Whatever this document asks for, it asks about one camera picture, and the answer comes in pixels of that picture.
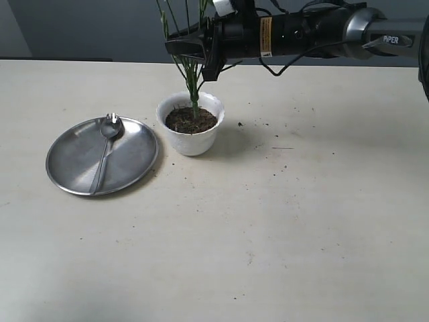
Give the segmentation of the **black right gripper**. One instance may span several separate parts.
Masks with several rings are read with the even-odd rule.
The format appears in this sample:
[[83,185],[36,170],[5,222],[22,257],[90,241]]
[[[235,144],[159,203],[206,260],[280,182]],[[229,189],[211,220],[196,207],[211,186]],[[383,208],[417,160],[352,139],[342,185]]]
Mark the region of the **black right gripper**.
[[217,81],[231,59],[291,56],[310,48],[310,21],[299,13],[259,16],[256,11],[206,17],[201,32],[174,34],[168,54],[203,60],[204,81]]

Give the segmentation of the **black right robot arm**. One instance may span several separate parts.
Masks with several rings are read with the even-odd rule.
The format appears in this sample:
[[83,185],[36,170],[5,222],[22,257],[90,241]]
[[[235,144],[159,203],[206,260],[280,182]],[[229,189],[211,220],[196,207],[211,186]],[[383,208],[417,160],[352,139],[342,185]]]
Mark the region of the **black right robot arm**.
[[418,80],[428,91],[428,18],[388,19],[365,2],[311,1],[301,10],[279,15],[253,1],[225,1],[188,30],[169,35],[168,54],[202,64],[206,82],[227,70],[227,61],[256,58],[408,57],[418,61]]

